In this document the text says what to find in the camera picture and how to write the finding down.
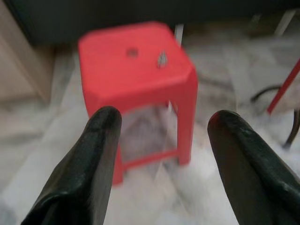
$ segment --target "stool leg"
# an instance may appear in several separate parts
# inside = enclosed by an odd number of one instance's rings
[[[112,185],[121,184],[123,182],[123,165],[121,157],[121,149],[118,146],[116,159],[114,162]]]
[[[186,165],[191,160],[196,98],[197,91],[193,96],[188,96],[184,103],[178,103],[177,149],[180,165]]]

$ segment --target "red plastic stool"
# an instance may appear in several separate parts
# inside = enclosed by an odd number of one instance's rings
[[[166,25],[150,22],[90,32],[79,41],[79,59],[89,116],[105,105],[122,114],[167,101],[178,108],[177,149],[123,163],[118,148],[113,184],[138,165],[169,157],[178,157],[180,165],[189,163],[198,80]]]

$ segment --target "marble floor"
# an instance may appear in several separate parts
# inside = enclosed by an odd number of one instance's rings
[[[300,176],[300,136],[281,148],[293,113],[268,117],[271,95],[249,98],[281,83],[300,56],[300,33],[250,38],[236,30],[189,34],[183,48],[199,78],[192,160],[155,163],[126,173],[114,187],[105,225],[235,225],[206,127],[220,109],[240,113]],[[0,105],[0,225],[19,224],[56,164],[80,136],[88,116],[81,90],[78,52],[57,55],[50,104],[36,99]],[[134,110],[123,118],[120,143],[126,160],[176,145],[176,116],[162,107]]]

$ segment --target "stool seat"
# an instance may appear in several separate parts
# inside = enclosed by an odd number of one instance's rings
[[[148,22],[92,31],[79,41],[82,90],[88,115],[103,106],[122,114],[144,105],[171,101],[178,116],[177,148],[122,162],[118,147],[113,184],[123,172],[150,162],[178,157],[189,163],[198,80],[188,56],[161,23]]]

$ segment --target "floor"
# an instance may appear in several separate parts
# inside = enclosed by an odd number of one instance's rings
[[[105,225],[237,225],[226,197],[206,127],[220,109],[240,113],[300,176],[300,136],[281,148],[293,113],[268,117],[272,95],[249,98],[282,83],[300,55],[300,33],[251,38],[237,29],[188,34],[183,48],[194,62],[199,91],[192,160],[131,170],[114,187]],[[0,225],[20,224],[50,173],[81,134],[88,116],[81,90],[78,52],[61,49],[49,105],[36,99],[0,105]],[[132,111],[123,119],[120,143],[126,160],[176,145],[176,117],[161,107]]]

